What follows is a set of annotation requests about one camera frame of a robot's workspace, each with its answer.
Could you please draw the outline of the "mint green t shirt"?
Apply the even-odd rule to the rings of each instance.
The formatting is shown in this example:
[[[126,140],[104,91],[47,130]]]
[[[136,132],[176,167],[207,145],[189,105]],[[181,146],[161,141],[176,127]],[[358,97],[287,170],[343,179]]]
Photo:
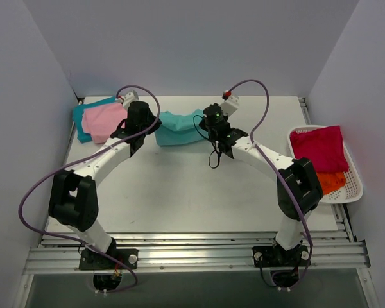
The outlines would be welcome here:
[[[160,147],[182,146],[203,141],[208,133],[199,128],[199,120],[203,110],[197,109],[191,114],[173,114],[170,111],[160,113],[162,124],[155,131],[156,143]]]

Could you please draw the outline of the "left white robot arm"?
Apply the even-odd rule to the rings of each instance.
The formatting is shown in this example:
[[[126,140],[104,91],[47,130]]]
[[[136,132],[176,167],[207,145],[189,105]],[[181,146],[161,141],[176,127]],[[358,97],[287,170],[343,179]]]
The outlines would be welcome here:
[[[49,215],[72,230],[94,252],[93,260],[102,269],[117,260],[116,241],[98,221],[98,185],[122,162],[134,156],[147,135],[157,130],[161,121],[149,105],[133,101],[122,120],[96,156],[80,167],[61,170],[53,177]]]

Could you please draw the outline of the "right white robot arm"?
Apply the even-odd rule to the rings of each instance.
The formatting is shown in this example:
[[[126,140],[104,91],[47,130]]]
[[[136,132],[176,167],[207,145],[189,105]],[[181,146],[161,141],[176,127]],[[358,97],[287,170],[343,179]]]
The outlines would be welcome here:
[[[309,159],[277,153],[256,142],[251,134],[231,127],[228,113],[236,110],[237,107],[228,102],[211,104],[204,109],[199,126],[208,133],[208,140],[219,156],[244,162],[277,180],[277,204],[284,217],[275,237],[277,245],[272,249],[272,257],[285,265],[294,259],[302,234],[311,238],[307,219],[323,198],[323,190]]]

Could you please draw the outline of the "pink folded t shirt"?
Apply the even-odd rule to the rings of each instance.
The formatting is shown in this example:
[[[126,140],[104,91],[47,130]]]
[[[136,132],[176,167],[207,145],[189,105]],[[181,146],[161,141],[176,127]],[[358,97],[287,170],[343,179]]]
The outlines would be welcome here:
[[[85,109],[81,125],[95,144],[103,144],[127,115],[122,104],[109,103]]]

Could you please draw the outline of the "teal folded t shirt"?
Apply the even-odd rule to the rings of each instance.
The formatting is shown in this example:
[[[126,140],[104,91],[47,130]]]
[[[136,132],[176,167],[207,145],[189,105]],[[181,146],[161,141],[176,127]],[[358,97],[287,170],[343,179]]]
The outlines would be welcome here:
[[[82,121],[83,121],[84,111],[86,109],[89,109],[89,108],[94,108],[94,107],[98,107],[101,105],[114,103],[115,101],[116,101],[116,98],[111,96],[111,97],[96,101],[94,103],[84,103],[84,104],[81,104],[81,105],[74,107],[74,109],[73,109],[73,121],[74,121],[75,126],[76,126],[77,139],[81,143],[87,143],[87,142],[92,141],[91,135],[88,133],[85,133],[83,130]]]

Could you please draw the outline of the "magenta t shirt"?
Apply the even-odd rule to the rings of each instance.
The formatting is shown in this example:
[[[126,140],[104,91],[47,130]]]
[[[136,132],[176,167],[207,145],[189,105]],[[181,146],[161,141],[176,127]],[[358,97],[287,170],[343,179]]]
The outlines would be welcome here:
[[[291,132],[289,140],[295,158],[308,158],[317,173],[349,170],[340,126],[328,126],[309,132]]]

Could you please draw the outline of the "orange t shirt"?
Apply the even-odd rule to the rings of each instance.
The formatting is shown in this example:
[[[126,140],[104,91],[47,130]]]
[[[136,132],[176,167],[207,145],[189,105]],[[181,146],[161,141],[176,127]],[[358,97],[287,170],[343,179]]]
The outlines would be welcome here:
[[[324,195],[337,191],[338,189],[344,187],[347,182],[344,173],[342,172],[318,173],[317,176]]]

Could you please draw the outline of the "white plastic basket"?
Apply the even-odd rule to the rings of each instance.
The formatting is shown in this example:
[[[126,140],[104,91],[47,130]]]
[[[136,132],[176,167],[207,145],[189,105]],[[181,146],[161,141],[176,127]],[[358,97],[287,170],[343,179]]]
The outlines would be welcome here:
[[[324,128],[324,127],[327,127],[327,126],[307,125],[307,126],[299,126],[290,130],[290,132],[288,133],[287,140],[288,140],[289,149],[292,156],[294,156],[294,152],[289,140],[289,135],[291,132],[309,132],[309,131],[312,131],[318,128]],[[349,170],[347,172],[342,172],[344,173],[344,176],[346,178],[346,184],[344,187],[338,189],[337,191],[324,195],[323,198],[321,199],[322,203],[327,203],[327,204],[352,203],[359,200],[363,195],[362,181],[359,178],[357,169],[349,154],[349,151],[346,147],[344,140],[343,140],[343,149],[344,149],[346,161],[348,162],[348,165],[349,165]]]

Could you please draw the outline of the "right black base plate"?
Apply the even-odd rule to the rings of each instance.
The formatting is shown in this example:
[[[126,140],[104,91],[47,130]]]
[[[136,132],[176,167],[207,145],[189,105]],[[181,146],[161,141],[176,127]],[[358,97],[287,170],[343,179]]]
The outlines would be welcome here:
[[[297,268],[311,263],[308,247],[302,244],[290,250],[285,250],[278,244],[254,246],[252,254],[254,266],[258,268]]]

